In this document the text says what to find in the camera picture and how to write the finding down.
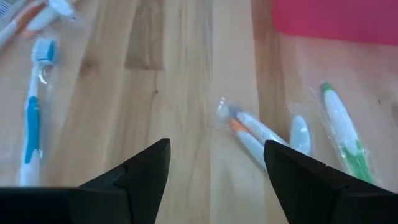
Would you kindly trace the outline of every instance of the pink container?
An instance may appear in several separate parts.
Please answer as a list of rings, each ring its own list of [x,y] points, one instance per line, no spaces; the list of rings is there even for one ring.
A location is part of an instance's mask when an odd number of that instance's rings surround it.
[[[398,45],[398,0],[274,0],[273,17],[287,34]]]

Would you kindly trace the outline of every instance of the black plastic part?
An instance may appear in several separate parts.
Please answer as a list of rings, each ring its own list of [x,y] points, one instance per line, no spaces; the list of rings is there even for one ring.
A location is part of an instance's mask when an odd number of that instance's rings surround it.
[[[290,224],[398,223],[398,195],[275,141],[264,160]]]
[[[0,223],[153,224],[169,164],[162,139],[79,188],[1,188]]]

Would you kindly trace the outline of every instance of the wooden surface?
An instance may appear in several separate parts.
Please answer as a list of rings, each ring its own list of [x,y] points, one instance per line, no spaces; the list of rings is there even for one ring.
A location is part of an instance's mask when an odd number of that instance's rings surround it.
[[[302,114],[312,156],[341,169],[318,112],[319,85],[329,81],[380,185],[398,191],[398,48],[279,34],[270,8],[261,0],[82,1],[84,29],[61,22],[46,32],[58,31],[62,58],[40,87],[43,185],[80,185],[170,138],[157,223],[287,223],[267,174],[215,108],[224,96],[286,140],[291,112]],[[1,185],[18,176],[33,42],[17,40],[0,57]]]

